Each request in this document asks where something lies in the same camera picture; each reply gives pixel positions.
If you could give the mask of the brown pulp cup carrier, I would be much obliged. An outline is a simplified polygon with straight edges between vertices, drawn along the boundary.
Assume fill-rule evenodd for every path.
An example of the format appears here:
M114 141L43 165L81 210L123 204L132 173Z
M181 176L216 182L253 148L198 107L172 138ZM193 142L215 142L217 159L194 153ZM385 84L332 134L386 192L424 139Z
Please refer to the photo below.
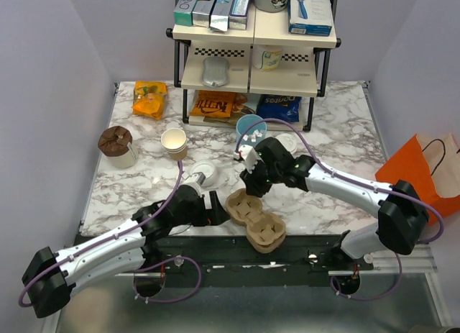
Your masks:
M227 197L225 208L235 224L245 226L247 239L257 252L268 254L283 243L285 222L278 215L264 211L262 201L247 195L244 188Z

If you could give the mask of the kraft paper cup stack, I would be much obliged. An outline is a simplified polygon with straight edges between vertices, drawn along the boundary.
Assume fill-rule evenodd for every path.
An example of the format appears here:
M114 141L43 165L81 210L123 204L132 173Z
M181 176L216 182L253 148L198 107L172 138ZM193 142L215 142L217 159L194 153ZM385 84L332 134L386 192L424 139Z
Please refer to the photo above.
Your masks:
M188 153L186 133L179 128L170 128L161 135L161 144L167 154L176 161L183 160Z

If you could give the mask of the orange paper bag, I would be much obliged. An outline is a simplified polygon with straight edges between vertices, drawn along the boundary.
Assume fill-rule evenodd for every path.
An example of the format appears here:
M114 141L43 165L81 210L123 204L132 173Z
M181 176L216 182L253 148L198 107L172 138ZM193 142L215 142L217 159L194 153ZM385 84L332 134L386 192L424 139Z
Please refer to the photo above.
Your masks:
M416 134L376 173L379 182L411 183L420 197L446 218L459 212L459 143Z

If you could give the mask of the single white cup lid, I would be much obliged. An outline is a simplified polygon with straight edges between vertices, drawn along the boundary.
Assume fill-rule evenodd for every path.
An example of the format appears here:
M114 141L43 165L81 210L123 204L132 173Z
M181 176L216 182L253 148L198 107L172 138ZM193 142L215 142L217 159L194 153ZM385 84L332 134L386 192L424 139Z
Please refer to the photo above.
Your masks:
M278 140L282 144L282 146L292 155L296 153L298 144L296 139L291 134L282 133L277 135L275 139Z

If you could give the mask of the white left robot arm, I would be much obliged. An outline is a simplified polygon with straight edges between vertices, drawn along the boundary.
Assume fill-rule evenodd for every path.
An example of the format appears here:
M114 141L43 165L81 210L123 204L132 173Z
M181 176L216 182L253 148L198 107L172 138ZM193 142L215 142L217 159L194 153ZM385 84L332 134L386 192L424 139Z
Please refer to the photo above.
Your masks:
M229 220L217 193L211 206L197 189L183 184L167 199L138 209L117 228L57 252L38 250L22 276L24 294L39 319L64 308L92 280L129 270L153 271L159 264L155 242L177 226L218 226Z

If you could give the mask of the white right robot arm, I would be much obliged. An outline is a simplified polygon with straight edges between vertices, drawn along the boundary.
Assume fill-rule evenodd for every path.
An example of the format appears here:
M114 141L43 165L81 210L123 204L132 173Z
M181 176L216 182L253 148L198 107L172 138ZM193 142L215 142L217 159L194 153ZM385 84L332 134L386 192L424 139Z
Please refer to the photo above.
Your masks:
M295 158L273 137L254 147L242 145L236 153L245 164L240 177L250 196L261 198L272 185L282 183L339 199L376 219L374 224L341 235L330 254L338 269L345 270L364 255L381 250L409 255L428 223L428 212L406 181L392 185L364 180L308 155Z

